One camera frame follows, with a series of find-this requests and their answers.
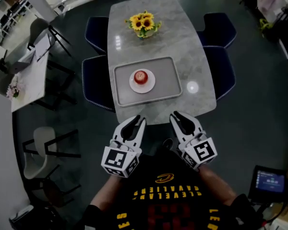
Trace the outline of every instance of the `yellow flower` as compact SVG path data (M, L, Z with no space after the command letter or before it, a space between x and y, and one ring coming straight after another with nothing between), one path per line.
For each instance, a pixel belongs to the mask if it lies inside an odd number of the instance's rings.
M155 23L151 18L145 18L141 20L142 26L145 28L146 31L153 29Z
M133 20L132 21L132 28L135 31L140 31L142 27L143 27L143 25L142 25L142 22L140 20Z
M135 14L134 16L130 17L130 21L134 21L134 20L140 20L141 19L141 14Z
M147 11L145 13L142 14L142 18L145 19L145 18L151 18L153 19L154 18L154 15L152 13L148 13Z

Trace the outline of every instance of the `dark floor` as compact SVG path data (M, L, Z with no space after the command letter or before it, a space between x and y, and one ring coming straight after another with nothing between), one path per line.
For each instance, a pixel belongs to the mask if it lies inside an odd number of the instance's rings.
M108 16L111 5L120 1L124 0L95 0L57 17L52 23L72 44L69 50L73 58L59 46L51 52L54 61L76 71L67 93L78 104L62 102L55 112L28 105L14 113L14 135L20 148L40 126L52 126L57 134L79 130L78 139L72 139L70 144L66 142L67 146L59 144L59 149L79 152L82 157L62 159L62 166L54 175L64 190L77 183L82 185L73 193L76 200L59 210L69 226L81 217L108 178L100 163L104 146L109 144L118 125L114 113L90 104L83 97L81 62L97 55L85 41L86 22L90 16ZM218 151L212 169L238 194L247 194L255 165L288 168L288 62L277 44L261 36L256 20L237 0L178 1L196 30L204 29L205 13L225 12L238 32L228 49L237 84L217 103L215 110L198 118ZM10 59L17 59L19 52L20 49ZM49 70L48 77L53 76L57 76L56 70ZM57 80L61 81L63 76L60 74ZM169 136L173 137L169 124L148 126L142 143L144 153L153 154Z

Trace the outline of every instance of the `white wall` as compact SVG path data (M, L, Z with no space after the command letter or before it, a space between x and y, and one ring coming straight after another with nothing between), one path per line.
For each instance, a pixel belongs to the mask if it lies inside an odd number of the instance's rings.
M0 230L11 230L9 217L28 204L15 155L11 103L0 95Z

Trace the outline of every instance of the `flower vase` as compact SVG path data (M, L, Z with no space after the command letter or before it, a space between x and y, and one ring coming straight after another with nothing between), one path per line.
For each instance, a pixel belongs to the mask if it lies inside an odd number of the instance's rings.
M143 36L140 31L134 31L134 32L136 33L136 35L137 35L139 38L147 38L147 37L150 37L150 36L154 35L155 30L148 30L148 31L145 33L145 36Z

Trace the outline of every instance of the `white chair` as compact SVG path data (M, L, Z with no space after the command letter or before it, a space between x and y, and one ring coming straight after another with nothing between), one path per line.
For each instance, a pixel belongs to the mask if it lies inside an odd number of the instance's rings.
M57 142L77 134L78 130L74 130L65 135L56 137L52 127L39 127L33 133L32 140L23 143L24 148L24 176L26 179L36 177L44 178L54 168L56 157L72 157L80 158L79 154L69 154L57 152ZM34 143L36 150L28 150L27 145ZM38 165L32 154L39 155L44 161L42 165Z
M28 49L31 50L31 47L35 47L35 44L38 43L46 34L49 36L50 47L55 44L57 41L61 47L65 50L65 52L72 56L65 46L61 43L61 41L57 38L57 35L61 37L66 43L70 45L70 42L67 41L65 37L63 37L58 31L56 31L52 25L48 24L47 21L37 18L30 25L30 37L28 42Z

